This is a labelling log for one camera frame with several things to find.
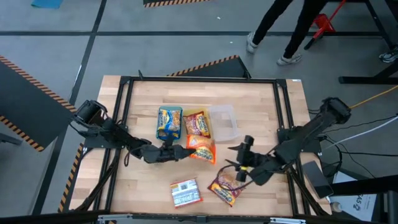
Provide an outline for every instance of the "ramen noodle package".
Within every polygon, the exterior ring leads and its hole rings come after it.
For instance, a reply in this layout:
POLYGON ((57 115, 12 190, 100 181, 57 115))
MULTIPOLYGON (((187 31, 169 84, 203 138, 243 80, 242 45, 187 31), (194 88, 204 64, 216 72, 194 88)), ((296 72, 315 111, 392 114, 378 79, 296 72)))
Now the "ramen noodle package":
POLYGON ((212 139, 189 134, 187 136, 187 149, 196 149, 196 152, 189 155, 191 158, 203 159, 212 164, 216 163, 216 146, 212 139))
POLYGON ((170 185, 174 207, 179 208, 191 203, 201 202, 200 192, 195 179, 186 180, 170 185))
POLYGON ((213 180, 210 186, 208 186, 208 189, 219 196, 222 201, 232 207, 236 201, 236 198, 241 194, 243 189, 233 191, 230 190, 241 187, 243 184, 243 182, 235 180, 233 176, 225 172, 221 172, 218 179, 213 180))
POLYGON ((157 117, 157 138, 165 140, 169 134, 172 134, 174 139, 179 139, 181 136, 181 116, 181 107, 160 107, 157 117))
POLYGON ((209 121, 205 111, 187 114, 183 117, 187 134, 201 135, 210 138, 209 121))

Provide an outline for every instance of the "transparent plastic box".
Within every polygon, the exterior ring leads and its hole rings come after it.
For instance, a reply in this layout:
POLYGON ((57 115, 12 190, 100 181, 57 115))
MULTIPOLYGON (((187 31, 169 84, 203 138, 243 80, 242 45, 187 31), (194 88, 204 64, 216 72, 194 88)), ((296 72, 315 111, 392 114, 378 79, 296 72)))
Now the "transparent plastic box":
POLYGON ((238 125, 232 105, 215 105, 208 108, 216 142, 229 141, 239 136, 238 125))

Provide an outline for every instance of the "black and orange hazard tape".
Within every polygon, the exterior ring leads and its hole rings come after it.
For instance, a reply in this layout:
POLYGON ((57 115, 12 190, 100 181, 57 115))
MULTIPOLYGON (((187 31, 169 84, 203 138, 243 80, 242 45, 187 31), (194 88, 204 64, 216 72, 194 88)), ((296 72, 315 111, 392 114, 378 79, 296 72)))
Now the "black and orange hazard tape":
POLYGON ((206 68, 206 67, 209 67, 209 66, 212 66, 212 65, 216 65, 218 63, 223 63, 225 61, 236 59, 236 58, 239 58, 239 56, 238 55, 232 55, 232 56, 225 57, 225 58, 222 58, 222 59, 218 59, 218 60, 215 60, 215 61, 212 61, 212 62, 204 63, 203 65, 198 65, 198 66, 195 66, 195 67, 192 67, 192 68, 187 68, 185 70, 181 70, 179 72, 174 72, 174 73, 168 74, 167 76, 168 77, 176 77, 176 76, 184 75, 184 74, 186 74, 188 72, 193 72, 193 71, 199 70, 201 68, 206 68))
MULTIPOLYGON (((41 84, 38 80, 30 76, 27 72, 25 72, 23 69, 19 68, 17 65, 0 55, 0 62, 8 66, 9 68, 13 69, 15 72, 17 72, 20 76, 25 78, 27 81, 29 81, 32 85, 36 86, 38 89, 42 90, 45 94, 47 94, 49 97, 53 98, 56 102, 60 103, 63 107, 68 109, 70 112, 74 113, 77 111, 77 109, 71 105, 67 100, 64 100, 62 97, 58 96, 56 93, 51 91, 49 88, 47 88, 45 85, 41 84)), ((31 139, 23 130, 19 129, 15 124, 10 122, 5 116, 0 114, 0 121, 3 122, 9 129, 13 130, 17 135, 19 135, 23 140, 25 140, 28 144, 30 144, 34 149, 37 151, 41 152, 44 150, 44 147, 42 147, 39 143, 35 142, 33 139, 31 139)))
POLYGON ((30 144, 37 151, 41 152, 44 150, 44 147, 42 147, 37 142, 35 142, 33 139, 31 139, 27 134, 25 134, 25 132, 23 132, 21 129, 19 129, 15 124, 13 124, 11 121, 9 121, 3 115, 0 115, 0 121, 3 122, 9 129, 14 131, 17 135, 19 135, 19 137, 21 137, 23 140, 25 140, 28 144, 30 144))
POLYGON ((83 155, 83 146, 84 146, 84 144, 80 143, 79 148, 77 149, 75 160, 73 161, 72 169, 70 170, 70 174, 69 174, 69 177, 67 180, 67 185, 65 186, 65 190, 63 191, 63 194, 62 194, 60 206, 58 207, 58 213, 63 212, 63 210, 65 208, 65 203, 67 201, 69 191, 71 190, 70 187, 71 187, 72 182, 76 176, 76 170, 77 170, 77 166, 80 162, 80 157, 83 155))
POLYGON ((188 4, 196 2, 205 2, 210 0, 170 0, 170 1, 156 1, 144 4, 144 7, 158 7, 158 6, 172 6, 177 4, 188 4))
POLYGON ((19 68, 14 63, 10 62, 8 59, 3 57, 2 55, 0 55, 0 62, 7 65, 9 68, 13 69, 15 72, 17 72, 22 77, 24 77, 27 81, 29 81, 32 85, 34 85, 38 89, 42 90, 45 94, 47 94, 49 97, 53 98, 55 101, 60 103, 63 107, 68 109, 70 112, 74 113, 77 111, 75 106, 71 105, 67 100, 64 100, 61 96, 58 96, 56 93, 51 91, 45 85, 41 84, 41 82, 39 82, 38 80, 36 80, 32 76, 30 76, 27 72, 23 71, 21 68, 19 68))

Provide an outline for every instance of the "concrete floor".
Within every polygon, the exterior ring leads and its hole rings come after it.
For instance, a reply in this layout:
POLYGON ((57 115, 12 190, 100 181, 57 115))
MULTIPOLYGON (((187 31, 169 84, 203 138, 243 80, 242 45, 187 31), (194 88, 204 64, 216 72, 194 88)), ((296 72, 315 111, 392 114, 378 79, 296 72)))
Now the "concrete floor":
MULTIPOLYGON (((91 31, 100 0, 65 0, 58 10, 38 9, 27 0, 0 1, 0 31, 91 31)), ((303 0, 295 0, 271 31, 293 31, 303 0)), ((396 21, 384 1, 371 1, 387 32, 398 38, 396 21)), ((250 31, 260 22, 272 1, 212 0, 195 4, 143 8, 142 2, 108 1, 99 31, 250 31)), ((329 3, 331 14, 337 3, 329 3)), ((377 31, 364 4, 344 6, 333 21, 338 31, 377 31)), ((390 86, 340 85, 342 75, 371 76, 386 67, 377 56, 387 50, 379 37, 325 37, 309 51, 302 47, 303 62, 280 68, 280 57, 290 37, 266 37, 256 55, 245 51, 244 36, 107 36, 97 37, 88 61, 76 105, 96 99, 103 75, 166 75, 230 55, 239 55, 254 77, 302 79, 308 107, 319 107, 328 96, 340 97, 353 105, 390 86)), ((0 36, 0 54, 68 98, 88 43, 87 36, 0 36)), ((398 93, 382 96, 353 111, 348 125, 392 116, 398 111, 398 93)), ((343 139, 377 124, 331 133, 343 139)), ((345 145, 350 151, 396 153, 396 129, 392 123, 345 145)), ((0 124, 0 132, 13 135, 0 124)), ((57 211, 76 149, 83 139, 68 130, 54 177, 45 201, 44 213, 57 211)), ((26 143, 14 147, 2 144, 0 150, 0 217, 27 215, 37 196, 52 147, 38 153, 26 143)), ((354 158, 373 175, 397 174, 396 159, 357 156, 354 158)), ((324 162, 335 162, 334 149, 324 151, 324 162)), ((344 155, 343 168, 370 175, 344 155)))

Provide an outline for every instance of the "wooden tabletop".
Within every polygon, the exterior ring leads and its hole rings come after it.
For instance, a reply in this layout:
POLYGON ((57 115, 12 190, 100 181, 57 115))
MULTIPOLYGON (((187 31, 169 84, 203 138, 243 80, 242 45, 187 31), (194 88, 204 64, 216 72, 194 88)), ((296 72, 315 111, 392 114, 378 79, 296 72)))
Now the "wooden tabletop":
MULTIPOLYGON (((108 114, 112 114, 118 92, 120 76, 104 76, 98 101, 105 105, 108 114)), ((303 87, 300 80, 287 80, 290 104, 295 125, 303 125, 310 120, 303 87)), ((283 105, 283 94, 280 91, 283 105)), ((224 161, 235 161, 236 151, 227 149, 238 145, 244 135, 254 137, 255 152, 266 153, 277 144, 278 128, 275 99, 271 84, 264 83, 200 83, 200 82, 134 82, 127 125, 135 137, 148 139, 154 145, 162 142, 155 138, 157 111, 160 106, 174 105, 183 109, 202 108, 211 105, 232 105, 238 124, 240 137, 216 145, 217 162, 186 158, 178 162, 146 164, 134 157, 125 167, 123 158, 127 150, 122 150, 116 185, 114 189, 112 212, 133 213, 173 213, 208 215, 292 215, 289 188, 286 175, 275 174, 263 186, 249 185, 230 207, 207 187, 216 177, 217 171, 227 165, 224 161), (170 184, 196 178, 203 201, 182 208, 174 208, 170 184)), ((284 121, 287 124, 284 106, 284 121)), ((181 140, 175 144, 186 144, 185 130, 181 140)), ((85 156, 80 164, 78 177, 72 195, 70 209, 79 206, 98 181, 104 149, 95 149, 85 156)), ((320 162, 314 154, 302 153, 302 163, 320 162)), ((108 186, 105 186, 100 208, 108 186)), ((303 213, 300 191, 296 186, 299 211, 303 213)), ((331 213, 328 202, 319 200, 322 208, 331 213)))

